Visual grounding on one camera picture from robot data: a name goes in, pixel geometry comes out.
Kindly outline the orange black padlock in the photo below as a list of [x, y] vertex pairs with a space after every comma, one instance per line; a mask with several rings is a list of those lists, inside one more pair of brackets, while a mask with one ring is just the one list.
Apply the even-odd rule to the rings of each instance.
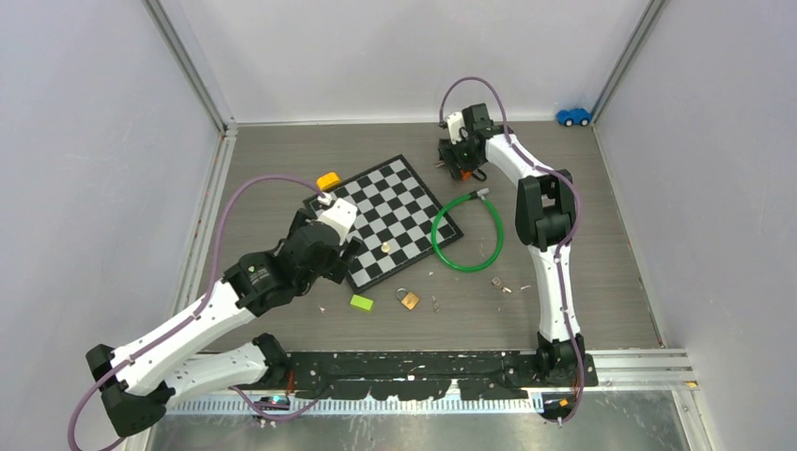
[[487, 175], [481, 169], [476, 169], [474, 171], [461, 171], [461, 180], [466, 181], [468, 179], [485, 182], [487, 180]]

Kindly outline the green cable lock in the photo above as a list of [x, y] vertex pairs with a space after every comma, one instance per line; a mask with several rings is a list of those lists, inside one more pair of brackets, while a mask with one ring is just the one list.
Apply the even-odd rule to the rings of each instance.
[[[503, 224], [501, 215], [498, 212], [497, 208], [495, 207], [493, 202], [490, 199], [487, 198], [487, 195], [489, 194], [489, 191], [490, 190], [488, 188], [483, 188], [483, 189], [475, 190], [475, 191], [473, 191], [473, 192], [471, 192], [469, 194], [465, 194], [465, 195], [462, 195], [460, 197], [457, 197], [457, 198], [451, 200], [449, 203], [447, 203], [444, 207], [442, 207], [439, 210], [437, 215], [434, 217], [434, 220], [432, 221], [432, 227], [431, 227], [431, 232], [430, 232], [430, 243], [431, 243], [432, 250], [433, 250], [434, 254], [448, 268], [450, 268], [450, 269], [452, 269], [454, 271], [472, 273], [472, 272], [481, 272], [483, 270], [486, 270], [487, 268], [489, 268], [497, 260], [497, 258], [499, 258], [500, 254], [501, 254], [501, 252], [503, 250], [503, 246], [504, 246], [504, 242], [505, 242], [504, 224]], [[496, 232], [496, 239], [495, 239], [495, 246], [494, 246], [494, 249], [492, 251], [492, 254], [485, 261], [483, 261], [482, 263], [479, 263], [477, 265], [474, 265], [474, 266], [463, 266], [463, 265], [460, 265], [458, 263], [453, 262], [452, 260], [450, 260], [444, 254], [444, 252], [442, 251], [441, 245], [437, 241], [437, 236], [438, 236], [439, 224], [444, 219], [444, 217], [449, 213], [449, 211], [452, 210], [455, 207], [458, 207], [460, 204], [463, 204], [463, 203], [465, 203], [467, 201], [471, 201], [471, 200], [480, 200], [482, 202], [482, 204], [485, 206], [485, 208], [487, 209], [487, 211], [489, 212], [489, 214], [491, 215], [492, 221], [493, 221], [493, 224], [494, 224], [494, 228], [495, 228], [495, 232]]]

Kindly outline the brass padlock with steel shackle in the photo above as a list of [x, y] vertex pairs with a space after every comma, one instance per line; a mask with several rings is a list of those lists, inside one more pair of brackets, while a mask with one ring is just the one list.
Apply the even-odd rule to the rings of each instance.
[[399, 288], [396, 291], [396, 297], [400, 304], [410, 311], [414, 310], [421, 301], [421, 298], [417, 294], [406, 288]]

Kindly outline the silver cable lock keys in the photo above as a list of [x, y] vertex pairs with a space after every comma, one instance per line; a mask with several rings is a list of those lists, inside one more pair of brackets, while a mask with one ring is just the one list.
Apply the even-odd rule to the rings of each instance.
[[496, 288], [502, 290], [503, 292], [506, 292], [506, 293], [511, 293], [512, 292], [512, 290], [510, 288], [508, 288], [498, 277], [494, 277], [492, 279], [492, 284]]

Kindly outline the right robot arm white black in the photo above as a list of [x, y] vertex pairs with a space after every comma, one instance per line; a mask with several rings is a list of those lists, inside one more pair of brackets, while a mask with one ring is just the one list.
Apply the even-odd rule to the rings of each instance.
[[585, 345], [570, 280], [570, 245], [578, 226], [570, 173], [534, 157], [509, 126], [490, 118], [483, 103], [440, 116], [439, 125], [447, 133], [439, 158], [453, 179], [490, 163], [516, 189], [514, 227], [532, 258], [539, 293], [539, 378], [553, 386], [566, 379], [585, 382]]

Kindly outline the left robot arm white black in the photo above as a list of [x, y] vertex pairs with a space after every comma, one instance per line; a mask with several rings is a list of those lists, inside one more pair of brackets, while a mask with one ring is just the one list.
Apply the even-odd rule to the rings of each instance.
[[152, 427], [167, 409], [231, 385], [280, 387], [288, 359], [266, 334], [211, 357], [197, 357], [222, 335], [304, 296], [319, 279], [336, 284], [362, 242], [347, 237], [357, 208], [338, 199], [314, 216], [298, 210], [288, 236], [270, 251], [246, 254], [206, 293], [148, 334], [115, 349], [87, 352], [102, 404], [118, 436]]

